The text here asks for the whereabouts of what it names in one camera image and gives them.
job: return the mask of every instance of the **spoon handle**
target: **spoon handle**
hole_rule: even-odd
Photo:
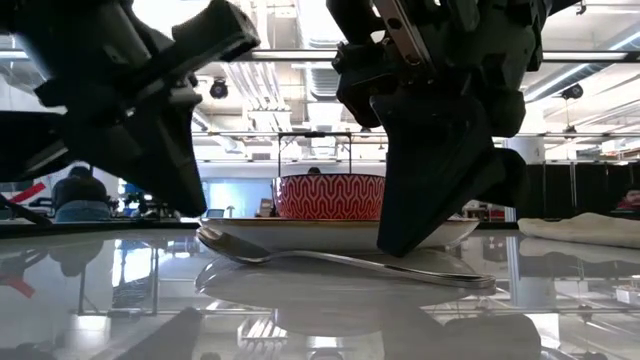
[[[496,278],[491,275],[452,274],[414,270],[403,268],[400,266],[385,265],[373,261],[356,259],[348,256],[334,255],[315,251],[283,251],[273,253],[269,257],[271,259],[277,257],[307,257],[321,259],[344,265],[351,265],[363,269],[374,270],[402,278],[418,280],[429,284],[453,286],[465,289],[486,289],[494,287],[496,283]]]

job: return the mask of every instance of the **wall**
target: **wall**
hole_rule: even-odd
[[[271,199],[271,178],[225,178],[209,179],[207,204],[210,209],[227,209],[225,217],[253,217],[262,199]]]

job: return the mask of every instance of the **red object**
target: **red object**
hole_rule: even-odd
[[[490,210],[489,216],[492,220],[504,220],[504,211],[502,210]]]
[[[276,179],[273,198],[283,218],[378,220],[384,177],[363,174],[309,174]]]
[[[0,275],[0,284],[14,288],[28,299],[31,299],[33,294],[36,293],[34,288],[17,276]]]
[[[39,192],[44,190],[44,188],[45,186],[43,183],[41,182],[37,183],[32,187],[28,188],[27,190],[21,192],[20,194],[12,197],[11,199],[9,199],[9,201],[11,201],[14,204],[21,203],[23,201],[29,200],[32,197],[36,196]]]
[[[640,206],[631,204],[627,200],[623,200],[618,204],[618,210],[640,210]]]

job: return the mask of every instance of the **white plate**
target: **white plate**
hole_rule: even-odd
[[[442,224],[418,248],[455,244],[477,226],[473,219]],[[202,225],[270,250],[379,253],[378,221],[290,220],[279,218],[203,219]]]

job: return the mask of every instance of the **red patterned bowl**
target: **red patterned bowl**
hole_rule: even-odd
[[[384,177],[363,174],[308,174],[275,180],[273,198],[283,218],[378,220]]]

